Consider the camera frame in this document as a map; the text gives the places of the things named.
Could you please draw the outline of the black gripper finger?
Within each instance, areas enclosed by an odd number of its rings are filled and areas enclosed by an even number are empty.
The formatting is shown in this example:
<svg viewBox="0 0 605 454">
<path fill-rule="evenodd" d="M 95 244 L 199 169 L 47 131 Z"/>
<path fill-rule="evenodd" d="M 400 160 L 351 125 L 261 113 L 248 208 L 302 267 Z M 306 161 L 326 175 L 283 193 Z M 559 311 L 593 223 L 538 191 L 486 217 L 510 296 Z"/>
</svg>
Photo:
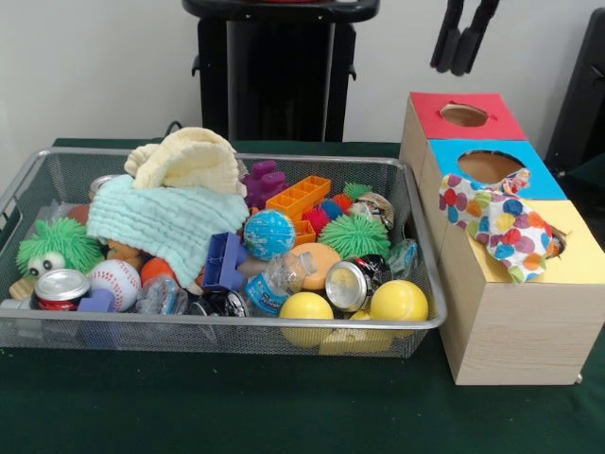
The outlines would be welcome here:
<svg viewBox="0 0 605 454">
<path fill-rule="evenodd" d="M 465 73 L 467 63 L 463 59 L 459 21 L 463 12 L 463 0 L 448 0 L 435 44 L 430 66 L 438 73 Z"/>
<path fill-rule="evenodd" d="M 479 47 L 498 5 L 499 0 L 482 0 L 476 8 L 472 22 L 458 39 L 456 53 L 451 63 L 451 72 L 454 75 L 460 77 L 472 71 Z"/>
</svg>

